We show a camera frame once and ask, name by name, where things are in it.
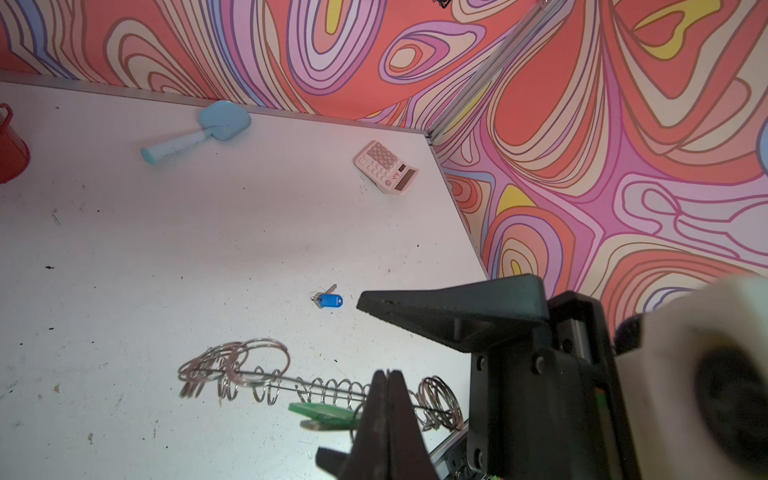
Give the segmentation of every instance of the metal spring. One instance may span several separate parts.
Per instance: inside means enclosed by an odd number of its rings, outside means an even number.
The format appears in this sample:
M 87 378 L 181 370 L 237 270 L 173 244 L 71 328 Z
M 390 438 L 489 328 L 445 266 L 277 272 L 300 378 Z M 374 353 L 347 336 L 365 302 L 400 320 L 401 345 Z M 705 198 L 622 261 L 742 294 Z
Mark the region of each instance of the metal spring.
M 267 373 L 261 366 L 252 372 L 244 371 L 243 364 L 247 361 L 250 350 L 259 348 L 278 349 L 286 356 L 283 369 L 274 369 Z M 357 409 L 365 402 L 371 385 L 363 385 L 349 379 L 323 380 L 315 378 L 307 382 L 301 377 L 290 378 L 285 372 L 290 366 L 288 347 L 270 338 L 259 338 L 247 342 L 223 343 L 207 349 L 202 355 L 184 363 L 178 370 L 178 378 L 184 382 L 179 396 L 182 398 L 197 398 L 207 382 L 217 383 L 217 394 L 220 399 L 234 400 L 240 387 L 250 388 L 253 398 L 267 405 L 274 405 L 280 390 L 293 390 L 301 402 L 331 403 L 339 402 L 347 409 L 353 409 L 353 402 L 359 402 Z M 292 383 L 293 387 L 285 387 L 283 382 Z M 464 426 L 461 407 L 453 391 L 437 376 L 427 377 L 419 383 L 416 393 L 409 390 L 415 399 L 415 408 L 422 411 L 416 414 L 423 431 L 437 429 L 441 425 L 447 429 L 456 430 Z

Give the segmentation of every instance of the blue plastic shovel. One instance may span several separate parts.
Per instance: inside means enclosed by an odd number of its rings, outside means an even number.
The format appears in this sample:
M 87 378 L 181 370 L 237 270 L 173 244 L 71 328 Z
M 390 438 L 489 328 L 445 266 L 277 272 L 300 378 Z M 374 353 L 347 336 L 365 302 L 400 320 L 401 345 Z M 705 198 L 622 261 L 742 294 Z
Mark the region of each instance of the blue plastic shovel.
M 141 156 L 154 165 L 170 154 L 175 154 L 208 137 L 227 141 L 250 126 L 250 115 L 237 104 L 221 100 L 200 112 L 197 122 L 203 128 L 192 134 L 142 148 Z

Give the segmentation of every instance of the patterned wall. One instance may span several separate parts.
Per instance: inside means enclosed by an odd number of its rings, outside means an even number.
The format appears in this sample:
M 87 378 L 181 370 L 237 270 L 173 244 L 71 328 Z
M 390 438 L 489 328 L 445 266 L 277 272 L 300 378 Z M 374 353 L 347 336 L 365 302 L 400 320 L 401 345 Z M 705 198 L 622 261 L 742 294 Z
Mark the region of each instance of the patterned wall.
M 425 128 L 534 0 L 0 0 L 0 68 Z
M 768 273 L 768 2 L 568 0 L 437 139 L 493 277 L 616 322 Z

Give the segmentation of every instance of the white tabletop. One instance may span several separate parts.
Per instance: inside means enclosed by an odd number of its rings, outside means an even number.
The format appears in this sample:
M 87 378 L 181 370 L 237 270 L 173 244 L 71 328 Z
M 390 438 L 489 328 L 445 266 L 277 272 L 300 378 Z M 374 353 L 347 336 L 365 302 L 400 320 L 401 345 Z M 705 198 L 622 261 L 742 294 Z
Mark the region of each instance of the white tabletop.
M 139 149 L 199 108 L 18 84 L 0 101 L 32 152 L 0 185 L 0 476 L 329 478 L 316 448 L 349 436 L 303 431 L 291 392 L 178 397 L 181 363 L 257 336 L 288 345 L 291 376 L 441 376 L 468 414 L 467 355 L 355 309 L 485 279 L 424 137 L 251 115 L 152 167 Z M 353 166 L 373 139 L 421 169 L 405 195 Z M 333 283 L 344 305 L 318 309 Z

